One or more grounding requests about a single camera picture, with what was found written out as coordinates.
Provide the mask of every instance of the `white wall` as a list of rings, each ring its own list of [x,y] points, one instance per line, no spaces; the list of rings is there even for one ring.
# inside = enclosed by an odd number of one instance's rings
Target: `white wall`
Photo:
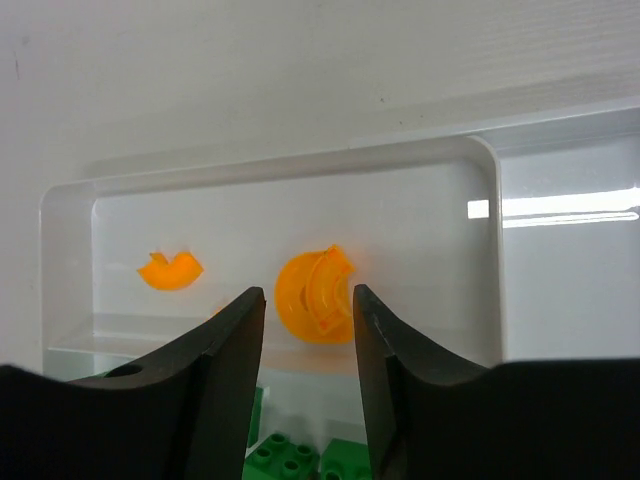
[[[639,95],[639,22],[635,0],[0,0],[0,362],[41,367],[49,186]]]

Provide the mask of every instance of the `orange gear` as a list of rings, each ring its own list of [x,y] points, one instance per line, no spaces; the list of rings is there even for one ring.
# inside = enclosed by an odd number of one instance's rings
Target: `orange gear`
[[[337,245],[287,263],[276,282],[276,309],[296,337],[310,343],[347,343],[353,318],[347,279],[355,271]]]

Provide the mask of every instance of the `green toy block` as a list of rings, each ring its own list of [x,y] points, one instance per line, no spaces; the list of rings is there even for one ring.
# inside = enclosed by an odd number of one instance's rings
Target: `green toy block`
[[[258,443],[260,437],[260,417],[262,415],[262,395],[264,391],[260,387],[256,387],[256,393],[253,397],[253,408],[251,409],[251,423],[249,424],[249,437],[247,438],[247,448],[253,447]]]
[[[369,448],[334,438],[320,459],[322,480],[372,480]]]
[[[315,478],[320,456],[308,445],[295,445],[274,433],[244,461],[242,480],[307,480]]]

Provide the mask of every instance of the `orange round part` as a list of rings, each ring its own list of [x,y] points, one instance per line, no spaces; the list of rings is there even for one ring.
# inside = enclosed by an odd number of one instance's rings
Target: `orange round part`
[[[150,254],[151,261],[138,269],[142,279],[157,290],[180,290],[188,287],[204,271],[190,252],[180,252],[168,262],[161,253]]]
[[[347,343],[353,319],[347,278],[355,271],[336,245],[289,261],[276,282],[276,309],[291,334],[310,343]]]

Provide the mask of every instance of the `orange plastic piece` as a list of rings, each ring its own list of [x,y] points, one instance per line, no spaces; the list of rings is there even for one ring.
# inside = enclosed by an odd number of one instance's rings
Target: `orange plastic piece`
[[[337,245],[289,261],[276,282],[276,309],[291,334],[310,343],[353,339],[347,279],[355,268]]]
[[[161,253],[150,254],[151,261],[138,269],[147,284],[157,290],[180,290],[188,287],[204,269],[189,252],[180,252],[168,262]]]

